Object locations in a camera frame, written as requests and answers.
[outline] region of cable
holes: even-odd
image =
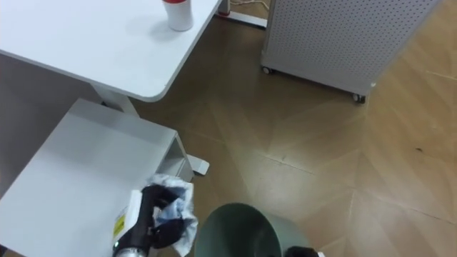
[[[256,3],[260,3],[263,5],[263,7],[265,7],[265,9],[267,11],[270,10],[270,7],[268,7],[268,4],[266,4],[264,1],[261,1],[261,0],[249,0],[249,1],[230,1],[230,4],[233,4],[233,5],[242,5],[242,4],[256,4]]]

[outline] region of caster wheel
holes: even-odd
[[[352,99],[358,104],[364,104],[366,96],[361,96],[359,94],[352,94]]]
[[[262,66],[262,71],[265,73],[265,74],[272,74],[274,71],[268,67],[265,67],[265,66]]]

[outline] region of white shelf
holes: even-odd
[[[109,257],[116,216],[157,171],[191,179],[175,130],[78,100],[0,200],[0,244]]]

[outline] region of yellow label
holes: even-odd
[[[125,220],[126,220],[125,214],[117,219],[116,225],[114,226],[114,230],[113,230],[113,237],[117,237],[117,235],[119,235],[119,233],[122,231],[122,229],[124,229]]]

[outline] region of black object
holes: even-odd
[[[152,185],[141,191],[141,206],[136,224],[119,239],[114,246],[113,256],[126,248],[137,248],[144,253],[150,247],[160,249],[177,242],[184,232],[184,220],[173,219],[155,227],[153,212],[154,207],[164,209],[173,203],[178,196],[160,185]]]
[[[293,246],[287,249],[286,257],[319,257],[312,248]]]
[[[8,249],[6,249],[5,246],[0,245],[0,256],[3,256],[6,253],[6,250],[8,250]]]

